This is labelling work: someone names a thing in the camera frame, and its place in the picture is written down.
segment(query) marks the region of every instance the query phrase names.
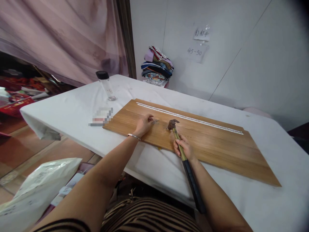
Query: plastic bag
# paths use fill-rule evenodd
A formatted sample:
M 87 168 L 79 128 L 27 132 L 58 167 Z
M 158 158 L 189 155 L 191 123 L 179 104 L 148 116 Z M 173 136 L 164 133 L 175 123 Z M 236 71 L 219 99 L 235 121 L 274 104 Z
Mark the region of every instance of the plastic bag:
M 0 205 L 1 231 L 29 230 L 76 173 L 81 160 L 69 158 L 41 164 L 27 177 L 14 198 Z

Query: striped clothing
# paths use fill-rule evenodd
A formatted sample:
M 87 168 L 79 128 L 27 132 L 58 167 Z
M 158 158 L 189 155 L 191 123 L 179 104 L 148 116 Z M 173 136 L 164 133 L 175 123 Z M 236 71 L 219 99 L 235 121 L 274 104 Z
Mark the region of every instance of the striped clothing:
M 36 232 L 80 231 L 89 228 L 76 219 L 63 219 Z M 153 198 L 132 197 L 117 204 L 105 214 L 101 231 L 201 231 L 187 213 Z

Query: black bottle cap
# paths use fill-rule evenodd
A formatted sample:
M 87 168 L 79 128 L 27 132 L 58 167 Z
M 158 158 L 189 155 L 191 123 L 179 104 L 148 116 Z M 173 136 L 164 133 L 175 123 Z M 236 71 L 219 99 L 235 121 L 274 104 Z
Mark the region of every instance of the black bottle cap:
M 109 78 L 108 72 L 106 71 L 97 71 L 96 75 L 99 80 L 106 80 Z

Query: white wall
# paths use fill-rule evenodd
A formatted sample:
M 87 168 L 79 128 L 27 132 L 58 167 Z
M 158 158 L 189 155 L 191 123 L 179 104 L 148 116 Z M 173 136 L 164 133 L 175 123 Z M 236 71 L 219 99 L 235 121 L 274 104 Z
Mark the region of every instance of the white wall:
M 285 130 L 309 121 L 309 37 L 287 1 L 272 0 L 211 97 L 256 107 Z
M 130 0 L 136 76 L 142 80 L 141 64 L 149 46 L 163 49 L 167 0 Z
M 284 129 L 309 121 L 308 45 L 286 0 L 131 0 L 136 70 L 149 45 L 174 64 L 170 89 L 223 105 L 256 107 Z M 202 64 L 181 58 L 194 24 L 213 27 Z
M 163 52 L 175 67 L 169 88 L 209 100 L 269 2 L 168 0 Z M 202 64 L 181 58 L 181 48 L 192 41 L 194 23 L 213 27 Z

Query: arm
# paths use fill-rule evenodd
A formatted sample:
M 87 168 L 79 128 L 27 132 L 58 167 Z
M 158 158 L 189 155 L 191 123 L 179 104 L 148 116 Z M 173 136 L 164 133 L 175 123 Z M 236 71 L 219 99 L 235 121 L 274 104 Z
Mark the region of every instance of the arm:
M 183 147 L 200 188 L 212 229 L 214 231 L 252 231 L 233 202 L 194 156 L 187 139 L 182 135 L 180 138 L 181 140 L 174 141 L 175 152 L 180 157 L 178 144 Z
M 142 137 L 152 125 L 152 115 L 138 121 L 134 135 Z M 99 231 L 123 169 L 128 163 L 139 140 L 129 136 L 98 162 L 60 202 L 60 204 L 31 231 L 50 222 L 75 218 L 85 222 L 91 231 Z

